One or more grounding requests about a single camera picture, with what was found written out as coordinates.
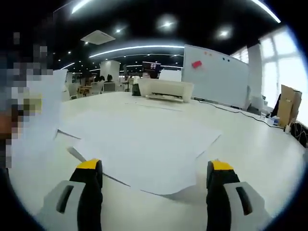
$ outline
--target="white table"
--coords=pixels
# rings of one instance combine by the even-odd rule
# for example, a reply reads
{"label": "white table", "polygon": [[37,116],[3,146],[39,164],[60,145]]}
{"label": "white table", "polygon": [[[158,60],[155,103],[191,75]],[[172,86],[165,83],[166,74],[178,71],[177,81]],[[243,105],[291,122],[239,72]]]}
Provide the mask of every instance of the white table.
{"label": "white table", "polygon": [[[205,230],[206,168],[209,160],[217,158],[233,166],[240,180],[247,181],[263,196],[266,210],[272,216],[277,215],[293,195],[303,173],[304,148],[281,129],[270,128],[242,114],[198,101],[154,101],[131,96],[129,92],[115,92],[64,102],[62,117],[70,119],[89,109],[133,112],[140,106],[180,110],[183,116],[219,129],[223,134],[197,159],[197,185],[168,198],[138,191],[104,177],[104,231]],[[32,214],[42,207],[43,197],[57,183],[68,180],[80,163],[66,150],[74,142],[76,139],[58,133],[54,145],[45,154],[15,163],[15,169],[10,171],[17,194]]]}

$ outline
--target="white paper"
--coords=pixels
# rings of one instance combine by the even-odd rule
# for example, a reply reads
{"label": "white paper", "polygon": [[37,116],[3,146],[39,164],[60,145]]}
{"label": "white paper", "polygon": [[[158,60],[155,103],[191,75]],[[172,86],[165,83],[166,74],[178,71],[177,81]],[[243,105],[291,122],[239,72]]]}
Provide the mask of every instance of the white paper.
{"label": "white paper", "polygon": [[87,160],[101,159],[107,175],[155,194],[195,185],[195,159],[220,135],[182,112],[146,107],[88,111],[59,129],[81,138],[74,148]]}
{"label": "white paper", "polygon": [[62,88],[66,73],[67,70],[56,70],[53,75],[27,76],[24,92],[20,91],[17,96],[13,96],[18,99],[19,104],[28,97],[41,98],[41,109],[25,116],[19,124],[19,134],[16,139],[12,139],[12,158],[39,153],[55,138],[60,122]]}

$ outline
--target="whiteboard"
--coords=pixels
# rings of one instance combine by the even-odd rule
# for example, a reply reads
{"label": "whiteboard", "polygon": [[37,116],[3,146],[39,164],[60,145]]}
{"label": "whiteboard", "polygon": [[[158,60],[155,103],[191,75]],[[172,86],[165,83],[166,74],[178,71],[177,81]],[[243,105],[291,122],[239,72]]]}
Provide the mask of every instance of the whiteboard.
{"label": "whiteboard", "polygon": [[174,71],[174,70],[162,70],[159,79],[168,80],[168,81],[182,81],[182,72],[181,71]]}
{"label": "whiteboard", "polygon": [[[201,61],[194,68],[192,63]],[[248,64],[210,49],[185,45],[182,81],[194,84],[193,97],[243,108],[248,87]]]}

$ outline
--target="cardboard box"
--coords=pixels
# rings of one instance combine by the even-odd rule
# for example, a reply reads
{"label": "cardboard box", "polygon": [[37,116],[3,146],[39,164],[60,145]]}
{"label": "cardboard box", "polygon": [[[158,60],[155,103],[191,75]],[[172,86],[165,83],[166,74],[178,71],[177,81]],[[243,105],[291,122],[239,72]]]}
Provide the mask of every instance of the cardboard box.
{"label": "cardboard box", "polygon": [[279,126],[285,127],[297,118],[298,109],[302,101],[302,93],[293,88],[281,85],[281,98],[278,105],[277,116],[280,118]]}

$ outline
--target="window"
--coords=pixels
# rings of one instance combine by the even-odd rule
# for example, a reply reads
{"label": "window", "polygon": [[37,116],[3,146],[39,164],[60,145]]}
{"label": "window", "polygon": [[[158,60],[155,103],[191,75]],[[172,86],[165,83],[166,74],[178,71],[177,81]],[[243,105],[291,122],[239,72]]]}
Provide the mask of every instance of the window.
{"label": "window", "polygon": [[241,60],[244,63],[249,63],[249,58],[248,58],[248,49],[247,47],[244,47],[237,51],[236,53],[231,55],[233,58],[236,58],[238,60]]}
{"label": "window", "polygon": [[308,75],[305,59],[300,55],[287,28],[275,31],[261,40],[262,94],[274,107],[281,84],[300,90],[302,102],[297,120],[308,126]]}

